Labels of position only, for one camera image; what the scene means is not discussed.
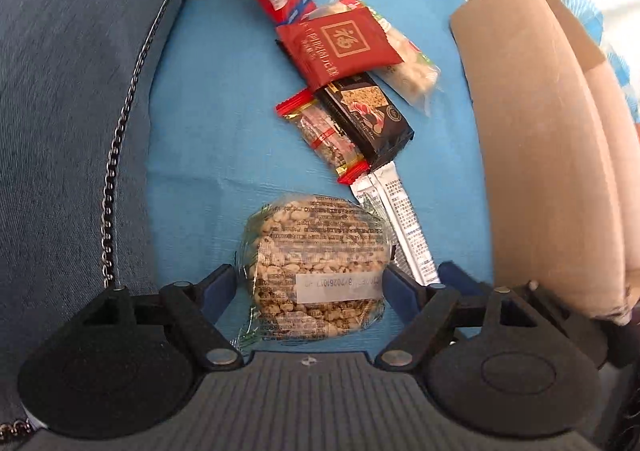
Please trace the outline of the round puffed grain cake packet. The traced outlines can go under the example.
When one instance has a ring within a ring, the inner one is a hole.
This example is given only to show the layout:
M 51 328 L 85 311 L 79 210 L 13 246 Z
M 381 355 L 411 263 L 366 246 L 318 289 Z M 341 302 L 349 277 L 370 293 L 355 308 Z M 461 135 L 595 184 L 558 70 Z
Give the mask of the round puffed grain cake packet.
M 245 223 L 236 253 L 250 313 L 236 341 L 304 341 L 360 332 L 382 318 L 394 244 L 385 222 L 325 195 L 291 195 Z

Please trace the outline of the white silver stick packet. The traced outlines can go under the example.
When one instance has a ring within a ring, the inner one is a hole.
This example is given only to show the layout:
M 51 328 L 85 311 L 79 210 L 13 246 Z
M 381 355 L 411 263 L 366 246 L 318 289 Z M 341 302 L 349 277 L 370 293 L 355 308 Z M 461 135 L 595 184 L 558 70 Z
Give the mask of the white silver stick packet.
M 438 283 L 436 263 L 395 163 L 359 177 L 350 189 L 365 210 L 386 222 L 394 244 L 393 263 L 416 283 Z

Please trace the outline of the black chocolate snack packet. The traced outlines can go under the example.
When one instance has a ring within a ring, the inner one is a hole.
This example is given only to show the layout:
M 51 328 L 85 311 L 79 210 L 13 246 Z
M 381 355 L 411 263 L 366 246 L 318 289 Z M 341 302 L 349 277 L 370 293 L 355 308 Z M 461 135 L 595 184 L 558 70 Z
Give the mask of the black chocolate snack packet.
M 314 93 L 375 170 L 393 162 L 414 131 L 367 73 L 343 77 Z

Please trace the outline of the small red-ended candy packet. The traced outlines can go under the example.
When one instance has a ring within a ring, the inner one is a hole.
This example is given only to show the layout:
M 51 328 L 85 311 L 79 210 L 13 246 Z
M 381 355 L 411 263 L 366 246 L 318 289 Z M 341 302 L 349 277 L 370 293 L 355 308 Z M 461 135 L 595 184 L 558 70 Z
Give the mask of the small red-ended candy packet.
M 335 172 L 338 183 L 352 185 L 369 171 L 360 148 L 310 90 L 279 103 L 276 113 L 299 130 L 306 145 Z

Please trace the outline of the clear white rice cracker packet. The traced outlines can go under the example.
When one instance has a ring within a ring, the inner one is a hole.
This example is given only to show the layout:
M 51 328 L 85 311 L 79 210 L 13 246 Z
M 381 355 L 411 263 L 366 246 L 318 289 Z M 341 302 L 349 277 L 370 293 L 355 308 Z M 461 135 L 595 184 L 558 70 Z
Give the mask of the clear white rice cracker packet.
M 327 4 L 312 11 L 310 18 L 320 18 L 320 16 L 344 13 L 359 8 L 369 10 L 402 60 L 398 64 L 376 68 L 375 75 L 409 105 L 425 116 L 430 116 L 432 94 L 440 76 L 439 67 L 374 7 L 363 0 L 329 0 Z

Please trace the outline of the red square snack packet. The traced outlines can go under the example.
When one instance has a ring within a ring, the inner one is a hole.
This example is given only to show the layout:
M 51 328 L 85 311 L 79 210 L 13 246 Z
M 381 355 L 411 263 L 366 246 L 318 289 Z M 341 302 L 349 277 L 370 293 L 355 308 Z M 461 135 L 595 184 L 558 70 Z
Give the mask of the red square snack packet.
M 311 91 L 337 79 L 402 62 L 367 8 L 282 25 L 277 35 Z

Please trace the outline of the blue fan-pattern sofa cover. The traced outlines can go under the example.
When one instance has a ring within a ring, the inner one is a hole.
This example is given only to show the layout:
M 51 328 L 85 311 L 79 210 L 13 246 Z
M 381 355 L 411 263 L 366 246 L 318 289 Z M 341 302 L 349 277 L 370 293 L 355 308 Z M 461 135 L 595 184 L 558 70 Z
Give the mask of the blue fan-pattern sofa cover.
M 316 0 L 326 3 L 328 0 Z M 413 139 L 395 165 L 434 259 L 494 278 L 480 138 L 450 20 L 469 0 L 363 0 L 439 67 L 425 116 L 393 104 Z M 610 62 L 639 122 L 639 0 L 561 0 Z M 148 203 L 157 282 L 234 263 L 248 217 L 294 193 L 348 186 L 276 106 L 304 87 L 256 0 L 186 0 L 151 90 Z

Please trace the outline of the brown cardboard box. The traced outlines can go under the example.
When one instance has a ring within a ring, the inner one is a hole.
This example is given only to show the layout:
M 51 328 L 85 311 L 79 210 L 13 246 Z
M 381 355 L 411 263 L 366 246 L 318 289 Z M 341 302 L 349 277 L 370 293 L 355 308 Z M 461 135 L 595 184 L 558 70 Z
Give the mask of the brown cardboard box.
M 451 17 L 485 171 L 494 278 L 624 325 L 639 298 L 639 138 L 610 62 L 561 0 Z

